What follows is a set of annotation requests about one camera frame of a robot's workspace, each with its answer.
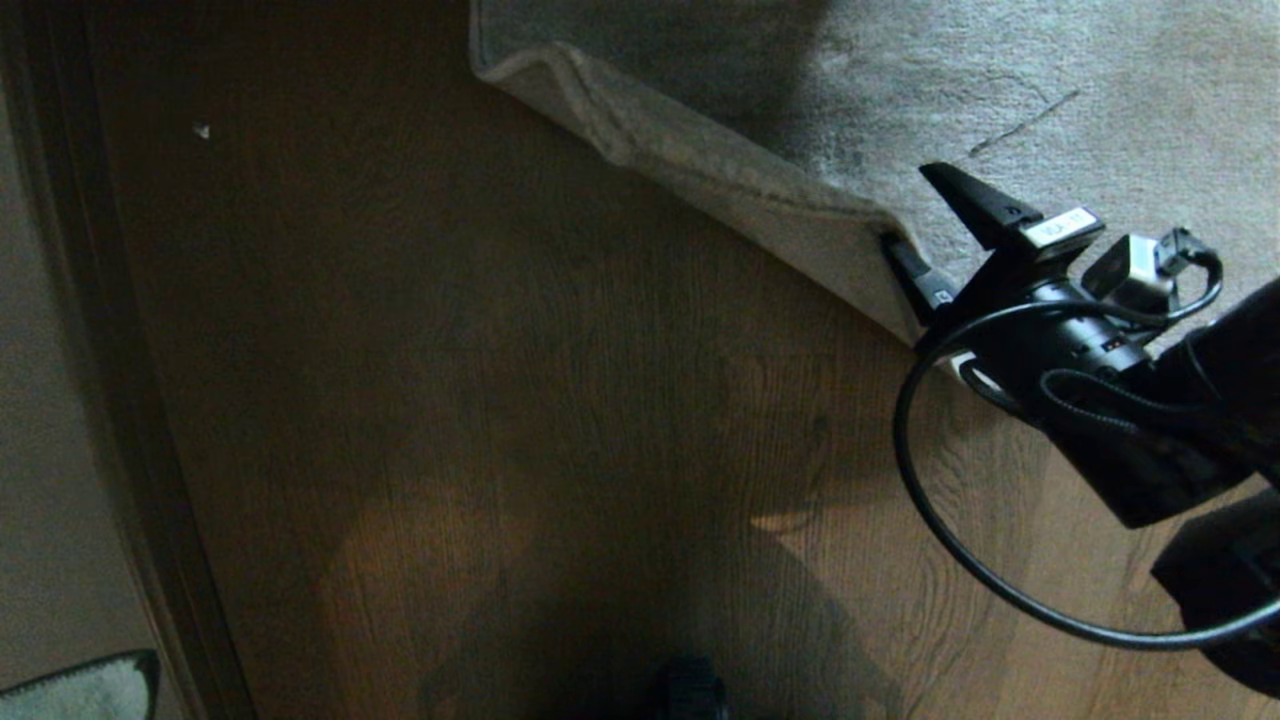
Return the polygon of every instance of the power cord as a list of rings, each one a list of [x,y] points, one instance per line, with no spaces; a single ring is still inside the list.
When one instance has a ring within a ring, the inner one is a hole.
[[[942,547],[951,553],[951,557],[954,557],[956,562],[968,570],[969,574],[978,582],[986,585],[987,589],[996,593],[1001,600],[1012,605],[1018,610],[1021,610],[1027,615],[1030,615],[1041,623],[1062,630],[1070,635],[1106,646],[1143,651],[1178,651],[1210,647],[1239,638],[1252,630],[1262,628],[1263,625],[1280,620],[1280,598],[1263,605],[1252,612],[1240,615],[1211,628],[1178,633],[1134,633],[1107,628],[1105,625],[1097,625],[1073,618],[1039,602],[1006,582],[1004,578],[987,568],[980,560],[978,560],[978,557],[960,542],[955,533],[951,532],[938,515],[937,510],[934,510],[928,493],[920,484],[920,478],[915,471],[915,462],[911,460],[909,437],[911,402],[915,400],[915,393],[919,389],[924,375],[931,368],[933,368],[934,364],[938,363],[938,360],[954,352],[957,347],[961,347],[964,340],[973,333],[984,331],[992,325],[1014,318],[1059,313],[1074,316],[1108,316],[1128,320],[1148,328],[1167,328],[1178,320],[1202,310],[1208,306],[1208,304],[1212,302],[1222,290],[1222,264],[1213,252],[1198,251],[1188,255],[1188,260],[1201,265],[1208,272],[1204,293],[1196,302],[1192,302],[1190,305],[1167,315],[1151,315],[1091,300],[1032,302],[997,310],[959,325],[946,333],[940,342],[934,343],[933,348],[925,352],[906,375],[906,379],[902,382],[902,388],[899,391],[897,405],[893,410],[893,454],[897,457],[897,466],[900,474],[902,475],[902,484],[906,487],[906,492],[911,497],[911,502],[915,505],[915,510],[920,514],[924,524],[929,528],[933,536],[938,538]]]

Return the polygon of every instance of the hardwood floor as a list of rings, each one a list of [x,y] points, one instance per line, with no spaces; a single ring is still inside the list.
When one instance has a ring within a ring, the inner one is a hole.
[[[465,3],[133,4],[91,46],[142,318],[264,717],[1277,717],[1085,646],[899,487],[909,351],[466,67]],[[922,466],[1011,578],[1172,628],[1047,443],[946,379]]]

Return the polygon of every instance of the black cable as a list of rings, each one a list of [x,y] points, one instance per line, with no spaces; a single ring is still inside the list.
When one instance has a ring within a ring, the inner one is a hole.
[[[1051,380],[1055,377],[1057,377],[1051,373],[1052,370],[1041,375],[1039,388],[1041,393],[1046,398],[1048,398],[1048,401],[1052,402],[1053,406],[1059,409],[1060,419],[1065,413],[1066,416],[1070,416],[1075,423],[1084,423],[1088,425],[1093,425],[1089,429],[1098,429],[1100,427],[1102,427],[1112,430],[1119,430],[1130,437],[1142,433],[1142,428],[1139,428],[1138,424],[1132,420],[1128,420],[1125,418],[1115,418],[1112,415],[1103,415],[1102,413],[1088,410],[1085,407],[1080,407],[1073,402],[1069,402],[1065,397],[1057,395],[1057,392],[1052,387],[1050,387],[1052,384]]]
[[[1074,368],[1055,368],[1052,370],[1044,370],[1039,379],[1041,392],[1051,402],[1071,413],[1097,415],[1096,413],[1079,407],[1060,396],[1052,387],[1056,384],[1056,380],[1060,379],[1075,380],[1085,386],[1092,386],[1094,389],[1101,389],[1110,396],[1111,405],[1115,406],[1116,410],[1121,410],[1132,418],[1155,423],[1161,428],[1176,427],[1181,429],[1197,429],[1203,428],[1206,423],[1221,421],[1217,409],[1210,405],[1170,405],[1167,402],[1156,402],[1155,400],[1143,397],[1112,382],[1107,382],[1097,375],[1085,373],[1084,370],[1076,370]],[[1121,423],[1130,425],[1128,429],[1133,432],[1140,429],[1137,423],[1129,420],[1128,418],[1112,418],[1108,415],[1097,416],[1114,424]]]
[[[1164,315],[1165,324],[1157,327],[1167,328],[1179,320],[1199,313],[1217,300],[1217,296],[1222,292],[1222,260],[1217,256],[1217,252],[1213,252],[1207,247],[1201,247],[1183,250],[1180,255],[1185,258],[1188,263],[1199,265],[1201,268],[1204,268],[1206,273],[1208,273],[1204,278],[1204,293],[1201,295],[1196,302]]]
[[[1213,272],[1212,263],[1217,264],[1216,273]],[[968,570],[969,574],[978,582],[986,585],[987,589],[996,593],[1001,600],[1009,602],[1027,615],[1030,615],[1041,623],[1062,630],[1070,635],[1128,650],[1174,651],[1204,648],[1212,644],[1231,641],[1280,619],[1280,600],[1275,600],[1252,612],[1240,615],[1239,618],[1228,620],[1219,625],[1202,630],[1188,630],[1180,633],[1133,633],[1128,630],[1117,630],[1079,620],[1043,605],[1036,598],[1015,588],[989,568],[983,565],[982,561],[978,560],[978,557],[974,556],[959,538],[956,538],[951,529],[947,528],[937,510],[934,510],[932,502],[929,502],[928,493],[924,492],[924,487],[920,484],[920,478],[915,471],[915,464],[911,460],[909,437],[911,401],[915,398],[915,392],[928,370],[940,359],[951,352],[952,347],[960,345],[960,342],[969,334],[1011,318],[1061,313],[1075,316],[1111,316],[1149,327],[1167,327],[1178,319],[1185,318],[1187,315],[1203,309],[1212,301],[1212,297],[1216,297],[1217,292],[1221,291],[1221,263],[1217,263],[1215,256],[1210,264],[1203,266],[1210,269],[1210,283],[1204,296],[1202,296],[1197,302],[1188,305],[1179,313],[1171,314],[1170,316],[1134,313],[1124,307],[1111,306],[1097,301],[1061,300],[1016,305],[1004,310],[997,310],[975,320],[970,320],[948,332],[933,346],[931,351],[925,352],[911,368],[906,380],[902,383],[902,389],[899,392],[897,406],[893,410],[893,452],[897,456],[897,465],[899,471],[902,475],[902,484],[906,486],[906,492],[911,497],[911,502],[915,505],[915,509],[924,520],[924,524],[929,528],[933,536],[938,538],[942,547],[951,553],[951,557],[954,557],[956,562]]]

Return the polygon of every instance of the black object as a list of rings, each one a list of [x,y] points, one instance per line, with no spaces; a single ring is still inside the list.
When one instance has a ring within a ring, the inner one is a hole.
[[[724,683],[707,657],[669,661],[649,694],[645,720],[728,720]]]
[[[1216,644],[1210,659],[1233,676],[1240,676],[1242,653],[1251,662],[1280,667],[1280,646],[1258,639],[1280,626],[1274,624],[1280,618],[1272,587],[1276,569],[1262,560],[1280,556],[1280,532],[1265,532],[1280,519],[1270,506],[1251,516],[1253,525],[1220,521],[1196,525],[1194,532],[1189,527],[1185,533],[1193,539],[1174,543],[1162,559],[1157,577],[1183,606],[1187,633],[1100,628],[1027,597],[960,544],[920,488],[906,433],[911,397],[924,373],[964,348],[973,359],[961,365],[961,378],[1044,432],[1129,528],[1189,510],[1254,471],[1276,484],[1280,279],[1156,360],[1143,346],[1207,306],[1221,288],[1221,263],[1190,232],[1175,228],[1160,240],[1126,236],[1085,272],[1082,286],[1069,278],[1068,268],[1105,227],[1093,213],[1076,208],[1044,219],[1039,210],[951,165],[925,165],[920,172],[992,251],[956,291],[905,240],[883,240],[916,318],[928,327],[916,346],[920,361],[899,397],[893,428],[904,482],[925,523],[988,588],[1059,629],[1137,650]],[[1207,282],[1206,292],[1184,306],[1178,275],[1189,265],[1203,268]],[[1254,548],[1252,555],[1240,550],[1245,546]],[[1190,547],[1217,550],[1193,553]],[[1224,557],[1234,564],[1224,564]],[[1180,582],[1245,568],[1271,584],[1248,584],[1252,589],[1242,592],[1242,602],[1217,602],[1203,591],[1192,592],[1202,588],[1197,582]],[[1271,678],[1251,675],[1247,684],[1280,697]]]

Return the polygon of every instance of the door frame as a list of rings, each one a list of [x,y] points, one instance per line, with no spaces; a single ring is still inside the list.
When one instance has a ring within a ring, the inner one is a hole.
[[[183,715],[255,717],[138,315],[99,117],[84,1],[0,0],[23,191],[96,462]]]

